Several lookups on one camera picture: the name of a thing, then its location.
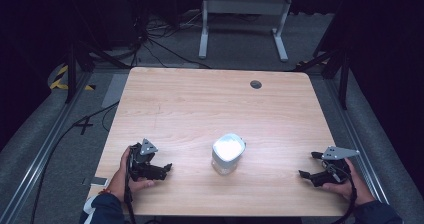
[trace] yellow hazard tape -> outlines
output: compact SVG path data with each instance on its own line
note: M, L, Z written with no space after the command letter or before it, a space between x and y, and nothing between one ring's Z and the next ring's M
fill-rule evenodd
M68 71L68 65L63 64L62 68L58 71L56 77L54 78L53 83L50 85L50 89L64 89L68 90L68 85L61 84L60 80L65 75L66 71ZM87 91L94 91L96 89L96 85L87 85L84 90Z

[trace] light wood tabletop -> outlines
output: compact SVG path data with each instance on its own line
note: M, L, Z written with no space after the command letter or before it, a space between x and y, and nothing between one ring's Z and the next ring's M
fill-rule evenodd
M227 133L246 150L220 176L212 145ZM96 176L110 179L125 148L143 138L159 149L152 165L173 165L164 181L133 194L135 214L341 216L348 207L298 173L323 171L310 153L335 145L306 74L133 68Z

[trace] gray carpet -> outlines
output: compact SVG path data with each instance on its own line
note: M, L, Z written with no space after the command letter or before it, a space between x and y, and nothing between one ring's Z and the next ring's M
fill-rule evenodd
M201 62L214 69L283 71L294 68L299 61L312 58L312 53L331 18L331 15L288 17L283 32L283 40L289 56L287 63L279 61L270 35L270 30L277 21L273 17L260 17L256 21L249 22L231 16L214 18L210 22L206 60L197 58L201 31L198 26L181 30L167 38L154 40L186 59ZM150 51L145 47L139 50L136 59L138 66L161 67L163 64L181 68L198 67L196 64L178 58L157 44L147 42L146 46ZM125 49L125 47L116 48L112 54L125 52ZM132 57L122 61L130 64ZM328 88L329 83L334 85L338 80L337 78L323 80L316 75L320 69L320 67L314 67L307 73L311 77L336 144L351 148L351 134L346 129L337 111L338 103L333 101L331 90ZM118 70L111 64L98 63L89 79L89 84L96 85L96 89L81 92L64 122L61 133L64 133L75 121L118 100L127 73L128 71ZM48 137L54 123L57 122L61 110L66 107L65 99L65 90L53 90L0 153L2 168L0 190L3 193L0 200L0 213L3 213L13 198L26 170ZM346 114L350 117L364 145L366 156L371 160L388 201L404 218L405 223L422 223L424 220L422 196L403 168L353 76L349 79L347 102ZM35 223L76 223L78 221L89 190L82 181L85 178L91 178L95 173L115 110L92 117L90 123L93 126L88 127L84 135L81 135L81 127L75 127L61 140L48 165L38 201ZM16 219L10 223L30 222L37 186L38 184L31 189L22 208L18 208ZM138 218L138 223L144 223L151 217ZM302 220L305 224L318 224L329 223L335 218L307 217Z

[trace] person's right hand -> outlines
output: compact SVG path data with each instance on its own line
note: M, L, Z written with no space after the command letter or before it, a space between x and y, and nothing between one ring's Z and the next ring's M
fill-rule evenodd
M347 158L345 158L345 161L349 165L350 173L352 175L352 180L353 180L353 183L355 184L357 195L358 195L355 201L355 206L359 206L367 202L375 201L374 196L371 194L370 190L368 189L368 186L359 176L358 172L356 172L356 169L353 166L352 162ZM340 194L347 200L350 200L350 196L352 194L352 185L350 184L349 181L346 181L343 184L324 183L322 185L322 188L324 190Z

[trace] sleeve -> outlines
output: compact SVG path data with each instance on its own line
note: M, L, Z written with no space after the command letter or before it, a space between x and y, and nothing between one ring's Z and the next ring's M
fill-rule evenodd
M114 195L104 193L91 197L84 204L80 224L123 224L121 202Z
M356 207L353 212L355 224L402 224L402 218L393 207L372 201Z

